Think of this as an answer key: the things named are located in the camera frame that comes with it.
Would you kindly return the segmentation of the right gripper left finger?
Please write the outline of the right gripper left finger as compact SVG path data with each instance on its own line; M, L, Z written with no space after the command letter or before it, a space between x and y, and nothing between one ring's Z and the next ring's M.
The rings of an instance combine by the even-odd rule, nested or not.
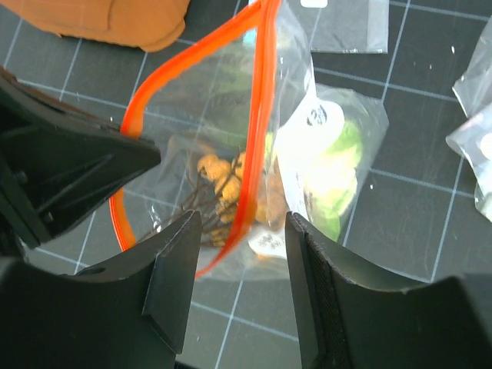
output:
M3 368L179 368L201 240L187 211L74 275L1 259Z

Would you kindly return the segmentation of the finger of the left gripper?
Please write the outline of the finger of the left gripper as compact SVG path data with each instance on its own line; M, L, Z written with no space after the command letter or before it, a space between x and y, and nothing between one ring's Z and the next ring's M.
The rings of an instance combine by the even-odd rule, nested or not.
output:
M1 70L1 248L34 249L72 230L161 161L149 141Z

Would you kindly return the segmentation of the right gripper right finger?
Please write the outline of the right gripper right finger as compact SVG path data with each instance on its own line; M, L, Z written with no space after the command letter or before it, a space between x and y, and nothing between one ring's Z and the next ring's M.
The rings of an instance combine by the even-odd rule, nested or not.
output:
M489 368L491 276L422 282L288 213L285 241L304 368Z

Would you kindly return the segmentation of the brown toy longan bunch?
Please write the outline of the brown toy longan bunch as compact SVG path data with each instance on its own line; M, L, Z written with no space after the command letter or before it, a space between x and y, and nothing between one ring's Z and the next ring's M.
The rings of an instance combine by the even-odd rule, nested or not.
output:
M150 201L152 226L139 238L152 236L161 226L177 220L186 211L199 211L202 216L201 244L222 249L238 213L245 156L245 152L238 152L228 161L215 153L193 155L187 161L180 181L172 181L170 175L161 175L150 182L144 193ZM253 223L279 231L284 227L288 206L277 154L268 152L265 159Z

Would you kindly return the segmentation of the toy cauliflower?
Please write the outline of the toy cauliflower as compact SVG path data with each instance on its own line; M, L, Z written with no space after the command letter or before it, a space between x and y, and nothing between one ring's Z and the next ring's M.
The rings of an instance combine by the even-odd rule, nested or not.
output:
M274 167L289 209L335 241L357 191L362 148L358 126L330 101L298 106L274 140Z

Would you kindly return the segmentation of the orange zipper clear bag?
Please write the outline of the orange zipper clear bag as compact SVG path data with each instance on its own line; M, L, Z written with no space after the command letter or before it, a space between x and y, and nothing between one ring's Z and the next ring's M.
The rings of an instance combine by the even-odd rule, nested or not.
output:
M357 191L389 126L381 100L323 85L314 76L308 37L290 1L251 1L217 30L155 69L135 92L121 132L150 141L161 161L114 194L110 214L120 249L152 226L144 190L161 175L180 181L193 155L230 160L245 152L238 213L222 249L201 244L197 274L221 280L288 276L284 227L254 224L265 155L300 105L334 102L361 132Z

